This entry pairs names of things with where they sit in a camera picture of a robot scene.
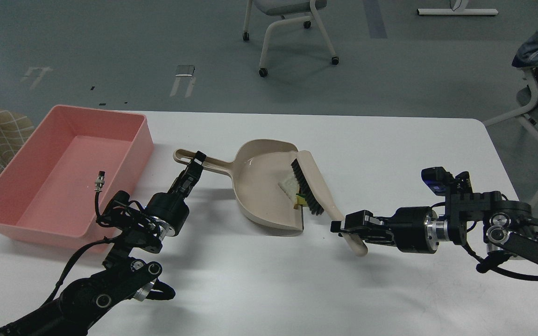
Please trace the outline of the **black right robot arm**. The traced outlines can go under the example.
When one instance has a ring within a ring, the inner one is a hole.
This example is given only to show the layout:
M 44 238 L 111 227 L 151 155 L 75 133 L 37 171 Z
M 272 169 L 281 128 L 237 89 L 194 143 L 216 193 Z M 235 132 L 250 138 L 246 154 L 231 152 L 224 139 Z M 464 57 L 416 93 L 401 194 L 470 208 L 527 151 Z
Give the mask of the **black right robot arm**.
M 480 273 L 538 281 L 538 219 L 529 204 L 499 191 L 474 193 L 469 172 L 453 176 L 442 167 L 425 168 L 421 179 L 444 197 L 443 215 L 432 206 L 399 208 L 390 217 L 361 210 L 332 221 L 331 232 L 404 253 L 434 254 L 440 243 L 452 242 L 477 261 Z

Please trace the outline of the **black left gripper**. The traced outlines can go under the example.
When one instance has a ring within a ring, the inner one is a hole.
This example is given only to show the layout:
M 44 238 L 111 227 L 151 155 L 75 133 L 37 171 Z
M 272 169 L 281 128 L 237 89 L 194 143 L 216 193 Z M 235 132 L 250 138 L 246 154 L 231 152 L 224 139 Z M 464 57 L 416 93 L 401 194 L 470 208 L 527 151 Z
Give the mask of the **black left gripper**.
M 167 193 L 156 193 L 145 207 L 144 213 L 161 221 L 163 235 L 175 237 L 181 232 L 190 213 L 185 199 L 200 181 L 206 155 L 197 151 L 186 168 L 174 180 Z

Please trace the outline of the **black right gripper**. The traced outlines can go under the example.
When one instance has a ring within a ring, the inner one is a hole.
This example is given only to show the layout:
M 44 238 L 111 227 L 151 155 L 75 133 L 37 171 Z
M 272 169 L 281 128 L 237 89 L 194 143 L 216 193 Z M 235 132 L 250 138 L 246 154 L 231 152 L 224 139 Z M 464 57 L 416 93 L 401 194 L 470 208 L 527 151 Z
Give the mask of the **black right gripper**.
M 450 240 L 447 222 L 431 207 L 399 208 L 390 217 L 374 217 L 369 210 L 333 220 L 330 232 L 357 234 L 365 243 L 397 247 L 405 253 L 434 254 Z

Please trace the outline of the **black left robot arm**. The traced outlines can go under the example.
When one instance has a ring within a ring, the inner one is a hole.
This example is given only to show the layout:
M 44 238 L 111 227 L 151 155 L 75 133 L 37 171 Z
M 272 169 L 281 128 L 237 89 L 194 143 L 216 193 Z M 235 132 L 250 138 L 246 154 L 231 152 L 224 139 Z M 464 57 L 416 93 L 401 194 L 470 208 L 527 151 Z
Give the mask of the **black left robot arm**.
M 159 253 L 166 237 L 179 234 L 189 215 L 185 203 L 200 180 L 207 156 L 196 152 L 165 193 L 156 193 L 147 206 L 131 200 L 128 192 L 118 191 L 99 209 L 99 194 L 105 173 L 96 180 L 96 223 L 104 228 L 118 228 L 120 234 L 103 238 L 79 248 L 67 262 L 54 290 L 35 311 L 0 327 L 0 336 L 85 336 L 88 330 L 120 302 L 172 300 L 173 287 L 160 281 L 163 267 L 130 256 L 134 248 Z M 61 289 L 64 279 L 79 258 L 91 247 L 110 245 L 102 262 L 103 270 Z

